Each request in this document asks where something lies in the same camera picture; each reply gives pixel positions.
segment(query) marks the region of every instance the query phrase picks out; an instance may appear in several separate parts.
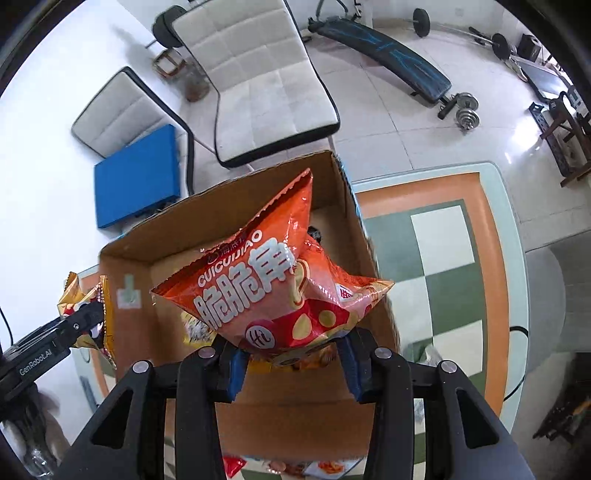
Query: weight plate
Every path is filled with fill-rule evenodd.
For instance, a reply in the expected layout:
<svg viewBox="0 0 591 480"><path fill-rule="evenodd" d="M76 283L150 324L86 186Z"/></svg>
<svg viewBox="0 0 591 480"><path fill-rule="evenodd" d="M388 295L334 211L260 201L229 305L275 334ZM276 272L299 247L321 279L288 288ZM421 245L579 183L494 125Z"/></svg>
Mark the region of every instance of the weight plate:
<svg viewBox="0 0 591 480"><path fill-rule="evenodd" d="M469 108L460 108L456 113L456 121L464 130L472 130L480 125L480 117Z"/></svg>
<svg viewBox="0 0 591 480"><path fill-rule="evenodd" d="M470 110L478 110L478 100L476 97L468 92L457 94L458 108L469 108Z"/></svg>
<svg viewBox="0 0 591 480"><path fill-rule="evenodd" d="M504 35L500 33L495 33L492 36L492 51L495 52L495 55L500 60L509 60L509 56L511 55L511 46Z"/></svg>
<svg viewBox="0 0 591 480"><path fill-rule="evenodd" d="M413 12L413 26L415 33L423 38L429 35L431 31L431 21L429 14L422 8L415 8Z"/></svg>

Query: black speaker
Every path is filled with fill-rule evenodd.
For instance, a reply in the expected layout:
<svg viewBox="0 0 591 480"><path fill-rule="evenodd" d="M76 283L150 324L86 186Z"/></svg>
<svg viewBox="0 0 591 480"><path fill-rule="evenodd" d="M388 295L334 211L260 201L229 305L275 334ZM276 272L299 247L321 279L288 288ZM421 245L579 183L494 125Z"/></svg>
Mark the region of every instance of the black speaker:
<svg viewBox="0 0 591 480"><path fill-rule="evenodd" d="M533 35L523 34L519 46L517 47L517 55L522 59L536 61L541 49L542 44L537 38Z"/></svg>

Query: silver bolt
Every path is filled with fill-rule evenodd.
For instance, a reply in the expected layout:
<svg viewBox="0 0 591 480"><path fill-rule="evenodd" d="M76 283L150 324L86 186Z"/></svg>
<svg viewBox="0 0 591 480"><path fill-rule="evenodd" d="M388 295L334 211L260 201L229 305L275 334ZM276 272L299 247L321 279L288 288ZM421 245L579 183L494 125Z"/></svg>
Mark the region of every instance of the silver bolt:
<svg viewBox="0 0 591 480"><path fill-rule="evenodd" d="M212 346L204 346L199 349L199 356L201 358L211 358L216 354L216 349Z"/></svg>
<svg viewBox="0 0 591 480"><path fill-rule="evenodd" d="M375 356L378 358L387 359L392 356L392 351L384 346L379 346L374 350Z"/></svg>
<svg viewBox="0 0 591 480"><path fill-rule="evenodd" d="M142 374L147 371L149 367L150 364L146 360L140 360L139 362L134 363L132 368L134 369L135 373Z"/></svg>
<svg viewBox="0 0 591 480"><path fill-rule="evenodd" d="M444 372L452 374L457 370L457 365L451 360L444 360L443 362L441 362L441 369Z"/></svg>

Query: black cable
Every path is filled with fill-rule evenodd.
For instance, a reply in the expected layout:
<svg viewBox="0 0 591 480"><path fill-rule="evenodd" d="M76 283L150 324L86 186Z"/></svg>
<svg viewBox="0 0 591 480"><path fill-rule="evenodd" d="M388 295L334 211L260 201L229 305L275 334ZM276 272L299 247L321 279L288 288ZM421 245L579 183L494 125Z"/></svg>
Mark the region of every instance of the black cable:
<svg viewBox="0 0 591 480"><path fill-rule="evenodd" d="M10 325L8 324L8 320L6 320L6 317L4 316L4 312L2 311L1 307L0 307L0 315L2 315L2 318L4 319L4 323L6 324L8 334L10 335L10 346L12 346L12 345L14 345L14 338L12 337L12 330L10 329Z"/></svg>

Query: red snack package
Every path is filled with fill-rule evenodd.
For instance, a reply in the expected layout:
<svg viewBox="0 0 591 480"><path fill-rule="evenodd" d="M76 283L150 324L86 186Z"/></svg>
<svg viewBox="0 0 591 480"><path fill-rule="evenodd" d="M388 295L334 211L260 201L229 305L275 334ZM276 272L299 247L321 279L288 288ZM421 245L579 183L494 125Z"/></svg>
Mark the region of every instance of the red snack package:
<svg viewBox="0 0 591 480"><path fill-rule="evenodd" d="M226 471L226 476L232 478L240 469L246 465L244 458L223 456L223 469Z"/></svg>
<svg viewBox="0 0 591 480"><path fill-rule="evenodd" d="M307 234L306 170L248 224L153 292L234 345L289 365L343 336L390 281L349 275Z"/></svg>

